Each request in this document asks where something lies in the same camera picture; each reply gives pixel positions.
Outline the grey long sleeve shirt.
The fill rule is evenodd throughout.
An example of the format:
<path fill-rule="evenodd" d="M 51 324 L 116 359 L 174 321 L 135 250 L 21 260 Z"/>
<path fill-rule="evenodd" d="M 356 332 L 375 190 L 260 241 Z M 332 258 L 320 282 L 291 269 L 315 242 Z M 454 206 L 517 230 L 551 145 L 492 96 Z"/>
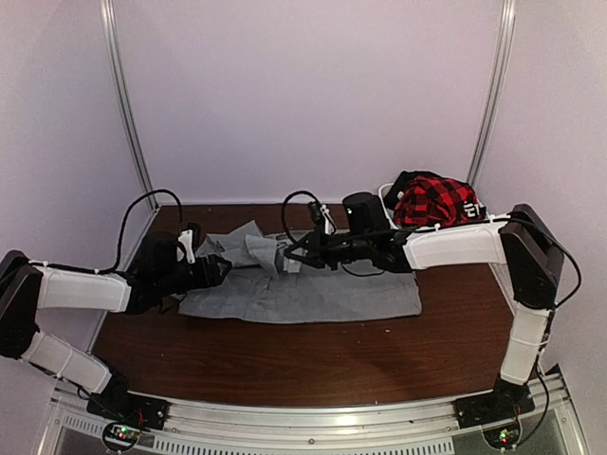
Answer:
<path fill-rule="evenodd" d="M 265 235 L 250 221 L 228 234 L 210 233 L 196 256 L 212 254 L 232 269 L 218 286 L 187 293 L 179 314 L 203 319 L 296 324 L 418 316 L 413 274 L 381 272 L 369 261 L 332 271 L 284 257 L 284 234 Z"/>

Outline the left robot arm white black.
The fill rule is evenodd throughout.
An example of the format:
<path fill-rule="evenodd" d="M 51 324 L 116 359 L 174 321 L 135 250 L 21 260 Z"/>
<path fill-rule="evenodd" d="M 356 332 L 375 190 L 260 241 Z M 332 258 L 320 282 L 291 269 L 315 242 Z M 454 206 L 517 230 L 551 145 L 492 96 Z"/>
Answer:
<path fill-rule="evenodd" d="M 115 420 L 130 419 L 137 402 L 126 378 L 93 355 L 43 332 L 36 314 L 42 309 L 76 308 L 140 315 L 168 296 L 222 284 L 231 262 L 216 253 L 196 256 L 197 241 L 193 228 L 178 235 L 150 234 L 130 272 L 35 262 L 20 250 L 10 251 L 1 262 L 2 357 L 65 379 Z"/>

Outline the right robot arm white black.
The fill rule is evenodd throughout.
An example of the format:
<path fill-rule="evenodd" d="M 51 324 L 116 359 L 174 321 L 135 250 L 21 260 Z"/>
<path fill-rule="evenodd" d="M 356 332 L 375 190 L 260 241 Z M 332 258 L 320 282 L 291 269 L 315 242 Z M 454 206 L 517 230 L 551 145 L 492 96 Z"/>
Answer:
<path fill-rule="evenodd" d="M 300 239 L 291 239 L 285 257 L 332 270 L 368 261 L 394 274 L 444 265 L 506 266 L 516 302 L 514 320 L 501 370 L 492 391 L 482 396 L 492 417 L 506 418 L 528 396 L 528 380 L 562 305 L 557 294 L 568 258 L 565 248 L 527 204 L 451 227 L 398 227 L 380 195 L 368 191 L 346 196 L 342 206 L 346 232 L 337 231 L 328 207 L 313 199 L 308 211 L 314 227 Z"/>

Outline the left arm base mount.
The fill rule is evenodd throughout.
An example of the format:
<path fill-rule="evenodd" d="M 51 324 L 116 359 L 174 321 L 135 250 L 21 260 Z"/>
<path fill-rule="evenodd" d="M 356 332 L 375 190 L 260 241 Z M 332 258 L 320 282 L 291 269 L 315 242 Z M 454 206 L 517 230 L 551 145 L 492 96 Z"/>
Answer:
<path fill-rule="evenodd" d="M 166 400 L 132 393 L 125 385 L 108 385 L 102 393 L 90 393 L 86 405 L 91 414 L 155 430 L 164 429 L 168 409 Z"/>

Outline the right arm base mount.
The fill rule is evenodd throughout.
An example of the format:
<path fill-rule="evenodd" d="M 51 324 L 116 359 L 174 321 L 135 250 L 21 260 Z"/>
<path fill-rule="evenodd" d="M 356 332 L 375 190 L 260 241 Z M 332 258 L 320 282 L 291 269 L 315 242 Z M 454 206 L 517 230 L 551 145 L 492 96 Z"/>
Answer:
<path fill-rule="evenodd" d="M 490 391 L 458 398 L 453 405 L 460 428 L 473 428 L 511 420 L 519 413 L 531 412 L 535 409 L 535 403 L 528 392 L 521 397 L 513 397 L 506 392 Z"/>

